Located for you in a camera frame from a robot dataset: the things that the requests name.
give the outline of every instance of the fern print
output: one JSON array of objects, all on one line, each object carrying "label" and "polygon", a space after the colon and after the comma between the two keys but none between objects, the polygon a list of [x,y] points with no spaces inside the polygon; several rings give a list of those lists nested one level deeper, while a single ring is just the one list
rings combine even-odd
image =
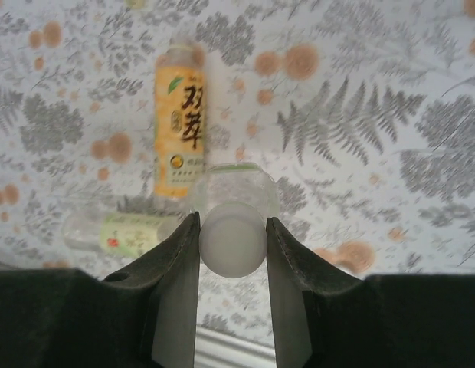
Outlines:
[{"label": "fern print", "polygon": [[21,108],[23,94],[0,87],[0,130],[9,134],[10,128],[18,116],[16,112]]},{"label": "fern print", "polygon": [[278,113],[277,125],[282,129],[282,150],[289,143],[295,143],[299,163],[303,165],[303,154],[307,146],[335,166],[339,166],[333,155],[333,147],[346,151],[367,165],[367,145],[380,153],[384,152],[382,135],[393,143],[398,141],[397,123],[408,125],[408,117],[416,115],[425,95],[405,96],[387,87],[382,102],[379,102],[377,84],[367,98],[366,83],[362,82],[356,92],[347,99],[349,79],[346,78],[336,93],[329,97],[329,82],[325,81],[318,94],[303,107],[290,104],[289,116]]}]

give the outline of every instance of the white bottle cap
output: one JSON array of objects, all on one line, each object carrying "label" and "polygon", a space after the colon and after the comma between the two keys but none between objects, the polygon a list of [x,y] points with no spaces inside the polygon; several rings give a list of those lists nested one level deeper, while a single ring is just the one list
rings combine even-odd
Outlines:
[{"label": "white bottle cap", "polygon": [[260,213],[244,203],[214,207],[200,231],[200,255],[207,267],[226,278],[256,271],[267,256],[267,233]]}]

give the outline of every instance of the bottle cap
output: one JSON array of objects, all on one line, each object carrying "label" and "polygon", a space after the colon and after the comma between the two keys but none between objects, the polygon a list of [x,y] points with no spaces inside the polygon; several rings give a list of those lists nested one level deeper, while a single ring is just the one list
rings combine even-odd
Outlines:
[{"label": "bottle cap", "polygon": [[200,231],[200,256],[220,276],[242,278],[267,256],[267,233],[260,213],[250,205],[228,202],[214,207]]}]

